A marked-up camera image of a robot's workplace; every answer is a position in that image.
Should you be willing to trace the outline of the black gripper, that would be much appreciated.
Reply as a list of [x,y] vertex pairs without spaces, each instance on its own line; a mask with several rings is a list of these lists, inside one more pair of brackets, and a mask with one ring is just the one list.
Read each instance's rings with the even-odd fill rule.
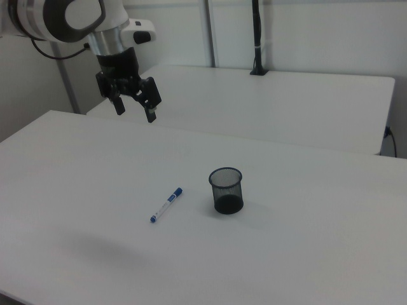
[[133,47],[115,55],[97,55],[101,71],[96,74],[100,95],[114,106],[117,115],[125,112],[121,94],[132,96],[145,111],[148,123],[156,119],[156,108],[162,101],[155,80],[141,79]]

